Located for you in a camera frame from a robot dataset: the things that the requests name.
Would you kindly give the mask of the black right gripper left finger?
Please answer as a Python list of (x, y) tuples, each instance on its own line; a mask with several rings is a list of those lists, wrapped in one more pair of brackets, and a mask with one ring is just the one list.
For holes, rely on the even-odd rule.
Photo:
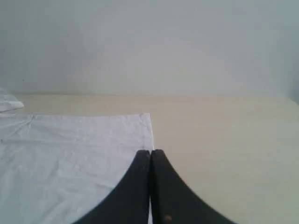
[(100, 204), (76, 224), (147, 224), (150, 152), (139, 150), (127, 172)]

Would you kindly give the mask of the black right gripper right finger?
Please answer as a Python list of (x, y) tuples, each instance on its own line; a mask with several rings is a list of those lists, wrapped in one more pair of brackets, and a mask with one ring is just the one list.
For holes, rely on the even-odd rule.
[(151, 152), (149, 191), (154, 224), (232, 224), (181, 179), (161, 149)]

